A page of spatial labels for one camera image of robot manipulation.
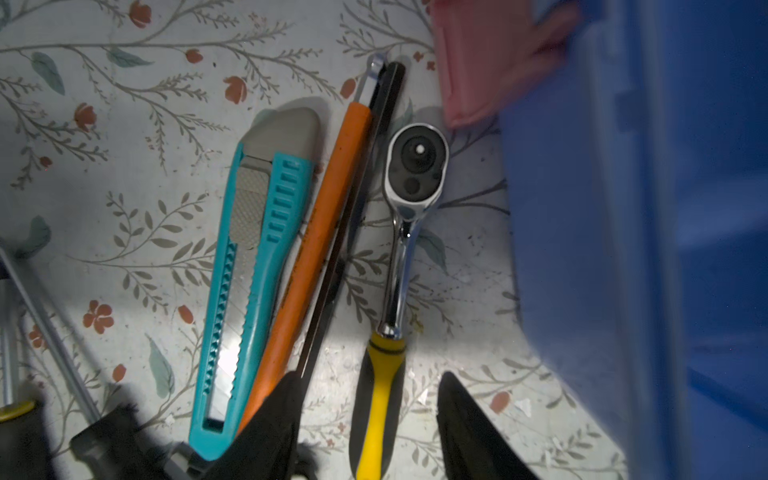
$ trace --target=floral pattern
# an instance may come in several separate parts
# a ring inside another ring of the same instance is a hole
[[[0,236],[22,242],[31,218],[44,227],[29,266],[98,408],[136,404],[152,438],[183,441],[238,139],[260,111],[315,97],[327,107],[316,191],[364,58],[375,51],[409,63],[392,130],[411,121],[442,127],[430,2],[7,3],[0,185],[13,209]],[[541,478],[626,478],[621,451],[526,346],[498,122],[445,133],[452,159],[442,202],[416,244],[387,478],[443,477],[435,401],[446,370]],[[375,184],[304,405],[300,440],[316,452],[320,478],[349,476],[359,362],[381,313],[391,237]],[[26,314],[20,330],[27,378],[47,398],[62,478],[91,478],[68,450],[85,427],[79,407]]]

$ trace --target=orange handle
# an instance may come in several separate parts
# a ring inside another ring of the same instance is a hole
[[[357,102],[349,104],[346,110],[323,177],[323,184],[315,200],[310,223],[306,227],[299,255],[288,280],[283,303],[272,325],[270,338],[266,341],[259,372],[253,382],[238,432],[250,422],[286,371],[293,344],[299,336],[323,261],[328,253],[331,237],[336,230],[336,222],[339,221],[349,184],[359,163],[371,117],[370,109]]]

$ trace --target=pink plastic object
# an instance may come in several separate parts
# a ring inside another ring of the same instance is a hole
[[[445,122],[472,124],[520,98],[561,65],[581,22],[575,2],[533,22],[531,0],[434,0],[432,24]]]

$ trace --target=blue plastic bin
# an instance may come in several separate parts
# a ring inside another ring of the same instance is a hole
[[[768,2],[581,2],[501,114],[521,321],[633,480],[768,478]]]

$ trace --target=teal utility knife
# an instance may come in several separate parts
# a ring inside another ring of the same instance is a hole
[[[190,445],[206,460],[230,446],[270,331],[288,252],[304,216],[320,130],[315,111],[275,111],[237,145],[210,283]]]

